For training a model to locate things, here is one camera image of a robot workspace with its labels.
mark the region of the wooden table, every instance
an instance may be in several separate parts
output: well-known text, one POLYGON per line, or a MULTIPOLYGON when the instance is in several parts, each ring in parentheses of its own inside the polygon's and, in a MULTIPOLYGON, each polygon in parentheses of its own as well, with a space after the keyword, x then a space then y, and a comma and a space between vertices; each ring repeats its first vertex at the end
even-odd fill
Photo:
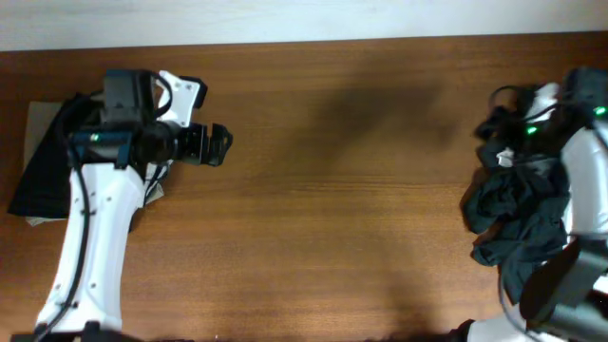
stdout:
MULTIPOLYGON (((28 102, 101 87, 108 68, 199 76, 221 168, 178 164, 123 269, 142 338, 362 340, 499 312, 459 202, 496 87, 608 67, 608 34, 0 53, 0 204, 22 170, 28 102)), ((65 223, 0 215, 0 338, 33 327, 65 223)))

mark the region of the cable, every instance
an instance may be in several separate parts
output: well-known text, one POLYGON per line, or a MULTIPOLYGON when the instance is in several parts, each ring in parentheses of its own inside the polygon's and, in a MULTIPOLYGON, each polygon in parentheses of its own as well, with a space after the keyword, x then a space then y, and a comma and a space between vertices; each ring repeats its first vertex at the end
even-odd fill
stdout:
POLYGON ((536 114, 534 114, 534 115, 532 115, 532 116, 529 116, 529 117, 527 117, 527 118, 522 118, 521 120, 522 120, 522 121, 524 121, 524 122, 529 122, 529 121, 532 121, 532 120, 534 120, 534 119, 538 119, 539 117, 541 117, 541 116, 543 116, 544 114, 546 114, 546 113, 550 112, 551 110, 553 110, 553 109, 557 109, 557 108, 558 108, 558 107, 560 107, 561 105, 563 105, 563 104, 560 104, 560 103, 557 103, 557 104, 551 104, 550 106, 548 106, 547 108, 545 108, 545 109, 541 110, 540 112, 538 112, 538 113, 536 113, 536 114))
POLYGON ((491 94, 489 99, 487 100, 487 105, 490 108, 490 111, 492 110, 492 108, 494 108, 496 106, 496 97, 498 96, 498 94, 504 90, 513 90, 513 91, 519 91, 522 90, 523 87, 521 86, 516 86, 516 85, 503 85, 500 88, 494 90, 491 94))
POLYGON ((70 155, 70 159, 72 160, 72 164, 74 165, 74 171, 78 176, 78 182, 80 183, 82 195, 83 195, 83 235, 81 238, 80 251, 78 254, 78 261, 76 263, 76 271, 74 272, 74 278, 72 279, 72 284, 69 288, 69 292, 67 293, 66 302, 62 304, 61 310, 55 315, 55 317, 48 323, 47 327, 39 333, 34 339, 35 342, 42 341, 45 336, 47 336, 50 331, 61 321, 61 319, 67 314, 69 308, 72 307, 72 300, 74 300, 74 296, 76 296, 76 292, 80 287, 80 279, 83 275, 83 269, 85 267, 85 258, 86 258, 86 245, 88 244, 88 230, 90 223, 90 204, 88 202, 88 192, 86 190, 85 177, 83 176, 82 166, 78 161, 78 157, 76 157, 76 151, 73 146, 70 146, 68 151, 68 155, 70 155))
POLYGON ((69 288, 69 292, 67 293, 66 301, 62 304, 60 311, 55 315, 53 319, 47 324, 45 329, 36 335, 34 341, 40 342, 42 341, 51 330, 61 321, 61 319, 67 314, 69 308, 72 307, 72 300, 74 300, 74 296, 76 296, 76 292, 80 287, 80 279, 83 275, 83 269, 85 267, 85 258, 86 258, 86 245, 88 244, 88 230, 90 223, 90 204, 88 202, 88 191, 86 190, 85 177, 83 176, 82 165, 78 160, 78 154, 76 153, 76 149, 74 146, 69 143, 66 136, 64 135, 64 122, 67 117, 72 115, 75 108, 83 104, 86 100, 89 100, 90 96, 83 96, 82 98, 77 99, 73 104, 71 104, 68 108, 66 108, 58 118, 57 125, 55 127, 55 133, 57 134, 57 139, 66 147, 67 150, 67 158, 76 172, 78 177, 78 182, 80 183, 82 195, 83 195, 83 233, 81 237, 80 243, 80 251, 78 253, 78 261, 76 263, 76 270, 74 271, 74 278, 72 279, 72 283, 69 288))

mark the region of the white wall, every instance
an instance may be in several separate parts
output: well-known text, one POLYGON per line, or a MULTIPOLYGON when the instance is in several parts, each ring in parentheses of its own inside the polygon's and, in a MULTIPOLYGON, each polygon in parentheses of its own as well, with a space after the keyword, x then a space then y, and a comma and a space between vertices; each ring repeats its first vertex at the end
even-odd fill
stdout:
POLYGON ((0 0, 0 50, 600 29, 607 0, 0 0))

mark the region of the wooden tabletop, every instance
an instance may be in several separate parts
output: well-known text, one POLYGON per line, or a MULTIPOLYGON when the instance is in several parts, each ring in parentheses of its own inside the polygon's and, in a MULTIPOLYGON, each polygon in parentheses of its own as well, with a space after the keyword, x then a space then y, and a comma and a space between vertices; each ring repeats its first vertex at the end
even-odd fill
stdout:
MULTIPOLYGON (((123 330, 141 338, 362 340, 499 312, 459 202, 471 132, 503 85, 608 67, 608 34, 0 53, 0 205, 22 171, 29 101, 102 86, 108 68, 209 85, 220 168, 176 164, 130 234, 123 330)), ((0 338, 30 330, 66 224, 0 215, 0 338)))

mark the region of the black cloth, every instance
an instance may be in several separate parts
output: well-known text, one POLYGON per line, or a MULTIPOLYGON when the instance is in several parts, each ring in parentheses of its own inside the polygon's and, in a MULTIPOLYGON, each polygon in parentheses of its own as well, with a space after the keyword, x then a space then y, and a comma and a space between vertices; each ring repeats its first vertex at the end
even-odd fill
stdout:
POLYGON ((514 303, 519 302, 525 281, 566 243, 561 216, 569 201, 568 187, 559 162, 553 162, 542 174, 526 165, 496 168, 465 203, 465 219, 473 233, 481 234, 496 223, 502 225, 491 240, 474 247, 472 255, 477 262, 501 265, 525 242, 517 258, 501 269, 514 303))
POLYGON ((474 134, 484 142, 500 142, 516 152, 520 151, 526 138, 523 115, 520 110, 509 111, 503 106, 497 106, 487 119, 475 128, 474 134))
POLYGON ((490 138, 484 145, 477 149, 477 157, 490 172, 496 168, 502 169, 503 167, 498 164, 496 155, 503 152, 507 147, 508 144, 506 142, 490 138))
MULTIPOLYGON (((84 95, 66 101, 59 113, 84 95)), ((99 102, 84 101, 74 115, 65 118, 65 132, 71 132, 91 120, 91 113, 100 107, 99 102)), ((69 167, 67 152, 55 136, 58 115, 50 124, 45 137, 22 175, 8 212, 17 216, 47 219, 65 219, 69 214, 69 167)))

